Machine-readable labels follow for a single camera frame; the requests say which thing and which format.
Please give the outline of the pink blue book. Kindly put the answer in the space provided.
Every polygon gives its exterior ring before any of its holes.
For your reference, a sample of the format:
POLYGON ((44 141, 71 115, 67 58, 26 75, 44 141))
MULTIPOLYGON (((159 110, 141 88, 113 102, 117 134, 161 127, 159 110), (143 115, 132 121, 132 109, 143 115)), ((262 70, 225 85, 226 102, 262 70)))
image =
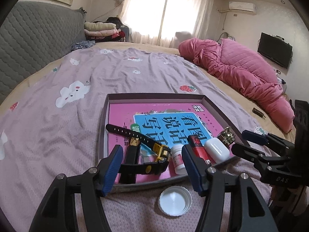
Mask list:
MULTIPOLYGON (((188 144, 189 135, 198 135, 204 145, 210 137, 217 135, 227 126, 220 124, 218 117, 210 113, 210 107, 202 103, 110 103, 108 124, 141 132, 169 148, 177 144, 188 144)), ((127 138, 107 134, 108 153, 114 145, 121 145, 126 151, 127 138)), ((137 175, 136 183, 150 183, 169 180, 177 175, 172 159, 161 175, 137 175)))

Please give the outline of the red black lighter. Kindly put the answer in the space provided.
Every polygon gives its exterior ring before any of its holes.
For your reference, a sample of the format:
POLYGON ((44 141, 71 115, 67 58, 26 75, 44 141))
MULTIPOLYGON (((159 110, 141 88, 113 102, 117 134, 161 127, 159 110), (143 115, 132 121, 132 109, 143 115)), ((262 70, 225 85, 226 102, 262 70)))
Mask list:
POLYGON ((203 147, 199 137, 197 135, 190 135, 187 138, 189 145, 192 147, 194 154, 202 158, 208 166, 211 166, 211 159, 205 148, 203 147))

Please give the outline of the dark cardboard box tray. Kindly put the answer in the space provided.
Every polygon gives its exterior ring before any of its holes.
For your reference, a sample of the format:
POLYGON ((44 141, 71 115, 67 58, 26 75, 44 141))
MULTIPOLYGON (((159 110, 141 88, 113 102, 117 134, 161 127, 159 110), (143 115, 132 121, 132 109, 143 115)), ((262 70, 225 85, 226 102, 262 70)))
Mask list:
POLYGON ((129 145, 128 138, 109 133, 105 128, 107 124, 141 132, 170 148, 187 144, 189 135, 197 135, 205 142, 230 127, 236 142, 248 145, 237 127, 205 95, 107 94, 98 138, 99 159, 108 156, 114 145, 124 149, 129 145))

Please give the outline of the folded clothes pile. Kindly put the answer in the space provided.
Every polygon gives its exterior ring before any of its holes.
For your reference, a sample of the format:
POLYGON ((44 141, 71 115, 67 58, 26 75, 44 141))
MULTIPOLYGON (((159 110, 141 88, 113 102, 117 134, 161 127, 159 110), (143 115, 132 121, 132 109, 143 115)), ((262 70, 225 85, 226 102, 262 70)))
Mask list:
POLYGON ((118 17, 109 17, 105 22, 86 21, 84 33, 86 40, 96 43, 129 41, 129 28, 118 17))

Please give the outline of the white window curtains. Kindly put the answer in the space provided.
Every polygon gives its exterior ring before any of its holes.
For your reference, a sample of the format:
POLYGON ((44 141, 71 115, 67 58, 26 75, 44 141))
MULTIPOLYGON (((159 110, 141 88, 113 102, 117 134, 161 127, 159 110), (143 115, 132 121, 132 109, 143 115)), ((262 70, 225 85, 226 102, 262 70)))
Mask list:
POLYGON ((121 21, 130 40, 173 48, 177 33, 204 39, 214 0, 123 0, 121 21))

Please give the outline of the purple patterned bed sheet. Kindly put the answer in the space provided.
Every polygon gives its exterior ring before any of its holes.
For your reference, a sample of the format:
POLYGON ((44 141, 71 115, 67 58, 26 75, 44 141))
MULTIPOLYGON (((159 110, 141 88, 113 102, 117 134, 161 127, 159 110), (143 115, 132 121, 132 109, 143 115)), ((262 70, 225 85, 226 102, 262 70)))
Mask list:
POLYGON ((28 231, 55 176, 81 174, 97 160, 107 94, 207 96, 239 131, 258 121, 178 55, 92 47, 65 56, 1 116, 1 208, 16 231, 28 231))

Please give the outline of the black yellow wristwatch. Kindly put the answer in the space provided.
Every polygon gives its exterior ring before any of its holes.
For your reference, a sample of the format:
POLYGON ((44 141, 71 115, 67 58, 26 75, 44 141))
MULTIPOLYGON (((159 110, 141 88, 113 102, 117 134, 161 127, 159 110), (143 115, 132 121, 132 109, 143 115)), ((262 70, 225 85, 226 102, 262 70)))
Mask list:
POLYGON ((137 175, 160 175, 169 165, 171 149, 139 132, 112 124, 106 125, 112 134, 127 138, 124 161, 119 169, 120 184, 135 184, 137 175))

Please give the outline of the grey quilted headboard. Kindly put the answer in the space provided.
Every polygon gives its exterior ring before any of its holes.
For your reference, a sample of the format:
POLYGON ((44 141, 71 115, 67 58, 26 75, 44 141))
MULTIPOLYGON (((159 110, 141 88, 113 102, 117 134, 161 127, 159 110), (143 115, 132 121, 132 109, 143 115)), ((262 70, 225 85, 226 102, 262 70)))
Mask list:
POLYGON ((1 101, 23 80, 85 40, 83 8, 17 2, 1 25, 1 101))

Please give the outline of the pink quilted duvet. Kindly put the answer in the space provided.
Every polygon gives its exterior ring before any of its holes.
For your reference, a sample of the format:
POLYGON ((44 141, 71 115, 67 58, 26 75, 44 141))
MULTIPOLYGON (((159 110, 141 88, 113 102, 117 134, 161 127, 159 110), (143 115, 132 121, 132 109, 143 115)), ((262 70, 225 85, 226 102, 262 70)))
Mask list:
POLYGON ((220 43, 192 38, 180 43, 180 55, 254 101, 287 134, 295 118, 274 69, 261 55, 230 39, 220 43))

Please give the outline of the white plastic bottle lid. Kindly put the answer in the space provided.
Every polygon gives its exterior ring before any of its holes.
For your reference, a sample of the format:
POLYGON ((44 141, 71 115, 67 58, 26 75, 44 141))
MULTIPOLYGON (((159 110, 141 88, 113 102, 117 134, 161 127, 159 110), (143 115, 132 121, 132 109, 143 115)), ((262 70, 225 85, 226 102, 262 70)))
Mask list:
POLYGON ((190 192, 182 186, 165 189, 158 198, 159 209, 167 216, 179 217, 186 214, 192 206, 190 192))

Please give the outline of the small black rectangular object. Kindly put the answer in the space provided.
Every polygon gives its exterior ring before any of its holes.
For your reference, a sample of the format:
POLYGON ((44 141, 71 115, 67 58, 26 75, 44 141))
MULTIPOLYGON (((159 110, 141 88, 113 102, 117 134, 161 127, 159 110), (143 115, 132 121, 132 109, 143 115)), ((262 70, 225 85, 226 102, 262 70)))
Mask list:
POLYGON ((252 109, 252 112, 254 113, 254 114, 256 114, 257 116, 259 116, 259 117, 261 117, 261 118, 263 118, 263 119, 265 119, 266 117, 265 117, 265 115, 264 115, 264 113, 263 112, 261 112, 261 111, 259 111, 258 109, 256 109, 255 107, 252 109))

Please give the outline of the small white pill bottle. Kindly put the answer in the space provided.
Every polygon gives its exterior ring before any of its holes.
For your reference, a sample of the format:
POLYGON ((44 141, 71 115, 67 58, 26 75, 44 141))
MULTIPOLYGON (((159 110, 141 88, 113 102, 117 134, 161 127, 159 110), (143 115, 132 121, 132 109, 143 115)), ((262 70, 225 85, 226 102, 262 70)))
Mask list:
POLYGON ((177 175, 187 174, 184 162, 182 160, 182 147, 182 144, 178 144, 171 148, 172 162, 177 175))

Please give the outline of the white earbuds case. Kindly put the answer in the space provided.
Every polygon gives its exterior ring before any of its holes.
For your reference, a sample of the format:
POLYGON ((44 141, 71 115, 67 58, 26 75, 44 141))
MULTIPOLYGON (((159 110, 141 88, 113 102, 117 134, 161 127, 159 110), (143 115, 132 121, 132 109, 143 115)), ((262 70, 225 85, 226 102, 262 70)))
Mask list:
POLYGON ((204 148, 216 163, 224 162, 230 157, 229 149, 218 138, 205 141, 204 148))

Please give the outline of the gold metal bottle cap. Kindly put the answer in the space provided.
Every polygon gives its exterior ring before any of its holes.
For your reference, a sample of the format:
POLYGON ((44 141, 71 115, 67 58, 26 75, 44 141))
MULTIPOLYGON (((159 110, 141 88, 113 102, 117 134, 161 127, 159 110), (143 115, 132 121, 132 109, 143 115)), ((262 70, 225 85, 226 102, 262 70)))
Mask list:
POLYGON ((230 126, 224 128, 218 135, 217 138, 229 148, 235 142, 235 134, 232 132, 230 126))

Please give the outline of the white air conditioner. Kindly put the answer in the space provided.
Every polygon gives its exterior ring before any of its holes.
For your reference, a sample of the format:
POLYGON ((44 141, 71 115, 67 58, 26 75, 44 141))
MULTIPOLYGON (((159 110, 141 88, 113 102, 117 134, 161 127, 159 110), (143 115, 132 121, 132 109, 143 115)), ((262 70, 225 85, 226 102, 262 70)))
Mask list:
POLYGON ((249 12, 249 13, 256 12, 256 6, 254 5, 254 3, 230 1, 228 6, 229 6, 229 9, 231 10, 239 10, 239 11, 249 12))

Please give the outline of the black wall television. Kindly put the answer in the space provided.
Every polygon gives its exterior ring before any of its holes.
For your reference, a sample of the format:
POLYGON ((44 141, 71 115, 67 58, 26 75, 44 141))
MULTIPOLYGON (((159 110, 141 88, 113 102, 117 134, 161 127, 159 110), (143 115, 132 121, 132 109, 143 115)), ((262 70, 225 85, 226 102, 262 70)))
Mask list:
POLYGON ((262 56, 287 69, 291 63, 293 47, 281 38, 261 33, 258 50, 262 56))

